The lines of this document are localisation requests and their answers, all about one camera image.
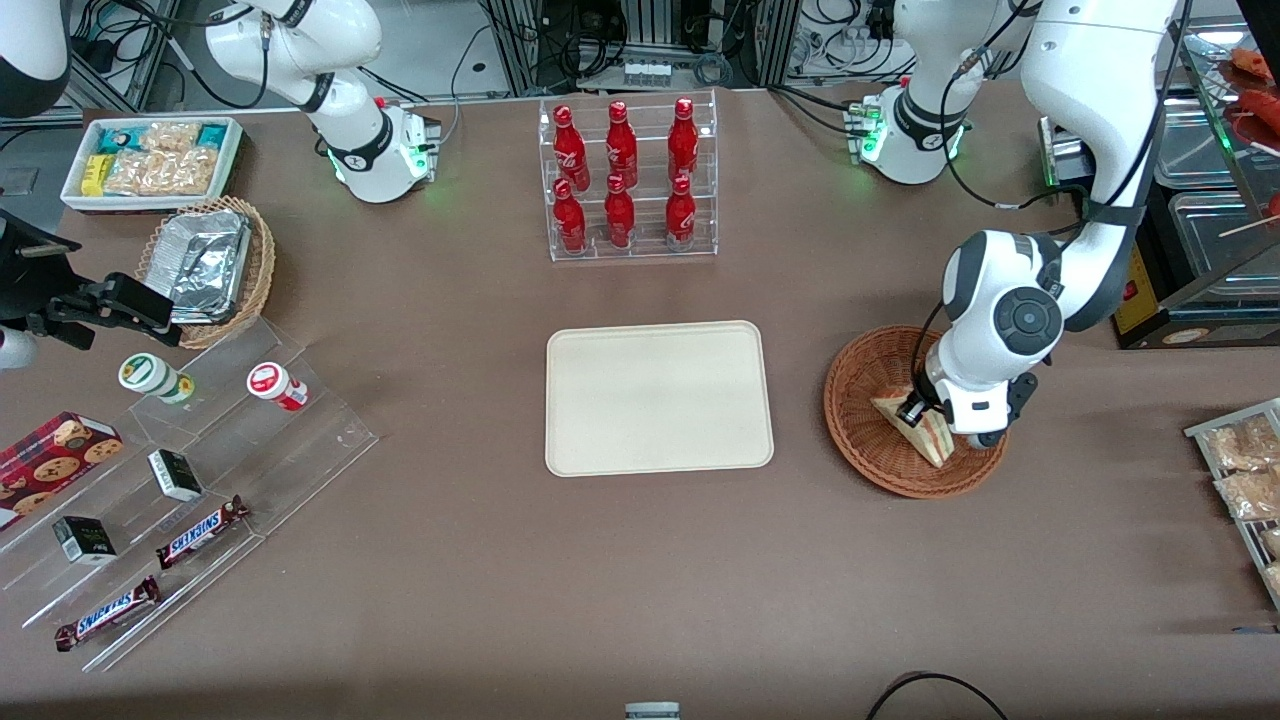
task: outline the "brown table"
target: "brown table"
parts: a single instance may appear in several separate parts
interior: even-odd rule
[[[919,323],[970,232],[1057,227],[1066,204],[998,213],[950,179],[895,186],[764,92],[719,102],[719,258],[621,268],[548,260],[534,102],[466,106],[439,181],[387,206],[334,182],[302,115],[243,115],[237,192],[280,252],[266,314],[385,439],[110,673],[82,675],[0,607],[0,702],[18,703],[0,715],[608,719],[671,698],[690,720],[845,719],[931,669],[1012,717],[1276,716],[1280,638],[1229,634],[1274,615],[1180,433],[1280,395],[1275,351],[1069,337],[982,488],[882,492],[827,437],[832,356]],[[1036,190],[1019,87],[993,83],[973,118],[968,179]],[[132,268],[155,222],[68,213],[61,231],[101,274]],[[736,318],[764,337],[768,466],[545,469],[552,333]],[[134,400],[116,364],[156,348],[123,331],[87,354],[41,346],[38,368],[0,375],[6,442],[63,409],[115,416]],[[882,717],[934,711],[987,717],[919,685]]]

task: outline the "wicker basket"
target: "wicker basket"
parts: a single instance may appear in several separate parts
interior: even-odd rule
[[[911,350],[920,328],[888,325],[850,342],[827,373],[823,410],[841,455],[867,479],[908,497],[938,498],[978,487],[1005,456],[1006,434],[991,450],[956,442],[955,454],[934,468],[876,407],[872,395],[911,383]],[[931,332],[924,348],[938,341]]]
[[[250,255],[244,259],[244,279],[241,282],[239,297],[237,299],[236,315],[220,325],[183,325],[182,347],[187,350],[205,350],[214,345],[233,329],[243,325],[262,313],[266,305],[266,296],[271,291],[271,273],[275,270],[275,240],[271,238],[271,228],[266,227],[262,215],[252,205],[238,197],[219,197],[198,205],[183,208],[179,213],[212,213],[215,210],[234,210],[243,214],[253,223],[253,234],[250,238]],[[164,223],[151,233],[151,240],[142,250],[142,260],[133,277],[142,279],[151,268],[151,254],[155,251],[156,240]]]

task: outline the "red bottle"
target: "red bottle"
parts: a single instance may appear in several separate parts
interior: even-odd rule
[[[564,178],[556,178],[552,186],[556,192],[556,205],[552,214],[556,215],[556,231],[561,236],[561,245],[570,255],[586,252],[586,215],[582,206],[573,197],[573,188]]]
[[[573,113],[567,105],[559,105],[552,111],[556,119],[556,163],[561,174],[573,183],[579,192],[586,192],[591,186],[591,173],[586,169],[586,143],[573,127]]]
[[[694,126],[694,101],[687,97],[676,100],[676,122],[671,124],[667,136],[667,176],[675,182],[681,173],[694,177],[698,167],[698,127]]]
[[[684,252],[694,246],[694,213],[698,205],[689,195],[689,176],[681,174],[671,182],[667,199],[667,247]]]
[[[622,176],[627,187],[640,182],[640,158],[636,152],[636,131],[627,122],[627,104],[609,102],[609,135],[604,138],[609,152],[609,172]]]
[[[604,199],[604,217],[609,220],[609,242],[618,250],[631,247],[636,229],[636,206],[627,193],[621,173],[609,176],[609,196]]]

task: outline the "red cookie box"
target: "red cookie box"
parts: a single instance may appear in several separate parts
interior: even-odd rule
[[[59,413],[56,418],[0,451],[0,530],[120,451],[115,428]]]

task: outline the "small black box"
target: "small black box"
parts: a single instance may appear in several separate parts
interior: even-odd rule
[[[160,492],[182,501],[200,500],[200,482],[187,459],[172,450],[157,450],[147,456],[151,474],[160,483]]]
[[[54,523],[58,544],[63,546],[67,560],[82,565],[102,565],[115,557],[111,538],[106,537],[102,523],[92,518],[65,515]]]

